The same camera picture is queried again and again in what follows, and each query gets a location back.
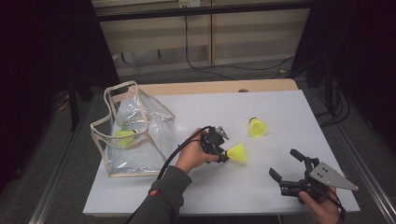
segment black curtain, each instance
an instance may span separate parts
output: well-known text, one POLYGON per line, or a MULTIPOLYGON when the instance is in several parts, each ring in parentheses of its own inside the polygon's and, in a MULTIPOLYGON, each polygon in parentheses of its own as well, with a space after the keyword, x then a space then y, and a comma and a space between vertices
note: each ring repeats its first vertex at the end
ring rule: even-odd
POLYGON ((2 190, 34 149, 55 92, 72 86, 89 101, 90 86, 120 81, 90 0, 1 1, 0 16, 2 190))

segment clear plastic bag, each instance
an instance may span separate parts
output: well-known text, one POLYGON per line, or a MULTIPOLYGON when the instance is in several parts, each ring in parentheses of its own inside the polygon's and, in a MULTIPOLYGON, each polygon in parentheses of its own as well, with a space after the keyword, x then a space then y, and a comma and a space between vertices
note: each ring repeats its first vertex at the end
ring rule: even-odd
POLYGON ((157 175, 174 145, 174 114, 134 81, 107 88, 109 114, 91 124, 110 177, 157 175))

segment jacket sleeve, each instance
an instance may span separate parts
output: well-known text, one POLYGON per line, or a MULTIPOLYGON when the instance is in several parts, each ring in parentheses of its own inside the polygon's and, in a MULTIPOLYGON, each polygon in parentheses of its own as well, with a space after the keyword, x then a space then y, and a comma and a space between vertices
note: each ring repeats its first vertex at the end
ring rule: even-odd
POLYGON ((183 192, 190 183, 186 173, 175 166, 168 166, 163 178, 151 185, 148 196, 130 223, 175 223, 184 203, 183 192))

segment yellow shuttlecock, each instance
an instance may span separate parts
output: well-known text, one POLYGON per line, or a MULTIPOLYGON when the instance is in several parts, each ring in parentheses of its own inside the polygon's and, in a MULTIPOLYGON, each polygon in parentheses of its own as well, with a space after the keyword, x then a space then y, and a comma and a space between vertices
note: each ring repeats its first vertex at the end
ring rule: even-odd
POLYGON ((247 153, 242 143, 225 152, 225 155, 235 161, 247 161, 247 153))
MULTIPOLYGON (((116 133, 116 136, 118 137, 123 137, 123 136, 128 136, 128 135, 132 135, 136 133, 135 131, 118 131, 116 133)), ((119 139, 119 144, 120 147, 128 147, 129 145, 131 145, 131 143, 134 141, 134 137, 130 136, 130 137, 124 137, 119 139)))
POLYGON ((253 137, 260 137, 267 133, 268 126, 257 118, 250 119, 250 135, 253 137))

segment hand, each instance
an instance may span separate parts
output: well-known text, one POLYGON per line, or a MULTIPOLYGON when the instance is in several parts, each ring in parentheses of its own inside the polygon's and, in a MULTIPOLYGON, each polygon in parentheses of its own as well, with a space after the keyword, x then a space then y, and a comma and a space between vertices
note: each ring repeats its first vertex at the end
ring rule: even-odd
POLYGON ((178 156, 175 166, 186 174, 206 161, 216 161, 219 159, 219 156, 206 154, 202 150, 200 140, 205 134, 206 131, 198 133, 191 139, 190 143, 180 151, 180 155, 178 156))
MULTIPOLYGON (((330 189, 335 193, 335 188, 330 187, 330 189)), ((334 193, 330 190, 328 195, 337 201, 334 193)), ((300 198, 306 205, 311 208, 311 216, 315 224, 334 224, 338 223, 338 219, 340 218, 340 213, 338 211, 338 206, 332 203, 329 200, 326 200, 323 203, 317 203, 314 199, 312 199, 306 192, 300 191, 300 198)))

